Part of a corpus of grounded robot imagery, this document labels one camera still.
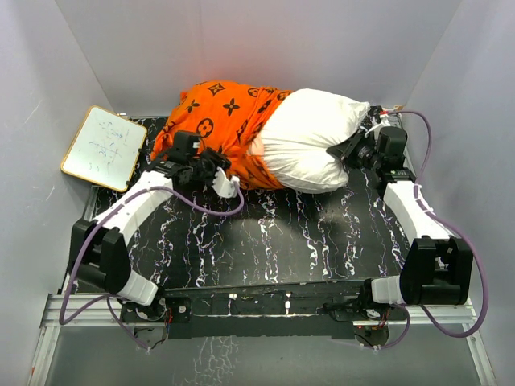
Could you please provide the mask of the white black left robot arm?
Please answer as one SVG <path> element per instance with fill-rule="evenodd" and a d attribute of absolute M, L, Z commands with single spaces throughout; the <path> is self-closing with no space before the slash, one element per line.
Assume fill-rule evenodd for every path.
<path fill-rule="evenodd" d="M 128 244 L 140 225 L 170 198 L 176 197 L 205 214 L 215 211 L 187 199 L 176 187 L 203 183 L 223 199 L 241 196 L 240 179 L 228 176 L 231 162 L 221 153 L 200 147 L 201 136 L 179 131 L 171 148 L 162 151 L 141 173 L 139 180 L 110 208 L 92 220 L 80 219 L 72 227 L 66 298 L 75 281 L 116 298 L 149 321 L 166 311 L 163 289 L 137 273 L 131 264 Z"/>

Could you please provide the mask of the orange patterned plush pillowcase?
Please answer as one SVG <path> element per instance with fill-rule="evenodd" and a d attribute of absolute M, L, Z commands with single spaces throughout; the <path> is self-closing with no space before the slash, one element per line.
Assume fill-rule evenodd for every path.
<path fill-rule="evenodd" d="M 271 86 L 211 80 L 182 91 L 179 104 L 154 140 L 150 159 L 173 145 L 179 131 L 200 135 L 200 150 L 212 148 L 230 162 L 245 190 L 282 190 L 264 162 L 264 148 L 252 150 L 258 135 L 280 104 L 292 93 Z"/>

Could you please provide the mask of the white pillow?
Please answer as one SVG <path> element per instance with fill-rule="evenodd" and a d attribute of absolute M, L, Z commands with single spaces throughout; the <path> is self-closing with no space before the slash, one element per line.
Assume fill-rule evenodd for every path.
<path fill-rule="evenodd" d="M 371 104 L 331 92 L 303 88 L 275 109 L 252 141 L 259 156 L 284 187 L 302 193 L 333 192 L 348 183 L 348 172 L 327 149 L 347 141 Z"/>

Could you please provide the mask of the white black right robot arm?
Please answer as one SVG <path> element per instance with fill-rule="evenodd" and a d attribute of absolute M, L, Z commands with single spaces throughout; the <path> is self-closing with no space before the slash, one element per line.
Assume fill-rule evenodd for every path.
<path fill-rule="evenodd" d="M 359 130 L 327 149 L 342 165 L 377 176 L 382 201 L 410 243 L 400 274 L 365 280 L 357 298 L 344 303 L 370 319 L 379 318 L 388 306 L 458 306 L 468 298 L 473 253 L 425 207 L 414 174 L 404 166 L 407 140 L 404 129 L 386 126 L 378 135 Z"/>

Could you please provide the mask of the small white dry-erase board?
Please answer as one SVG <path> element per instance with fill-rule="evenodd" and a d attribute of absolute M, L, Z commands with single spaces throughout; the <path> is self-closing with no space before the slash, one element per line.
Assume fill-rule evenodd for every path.
<path fill-rule="evenodd" d="M 93 105 L 89 108 L 60 169 L 92 184 L 124 192 L 132 179 L 146 127 Z"/>

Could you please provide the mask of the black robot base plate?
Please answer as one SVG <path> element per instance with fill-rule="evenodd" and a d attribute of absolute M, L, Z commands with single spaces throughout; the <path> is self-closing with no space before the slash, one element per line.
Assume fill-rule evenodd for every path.
<path fill-rule="evenodd" d="M 330 280 L 271 285 L 163 289 L 166 311 L 149 321 L 122 305 L 122 321 L 155 323 L 168 339 L 329 336 L 353 339 L 356 323 L 385 326 L 406 320 L 404 310 L 354 310 L 362 281 Z"/>

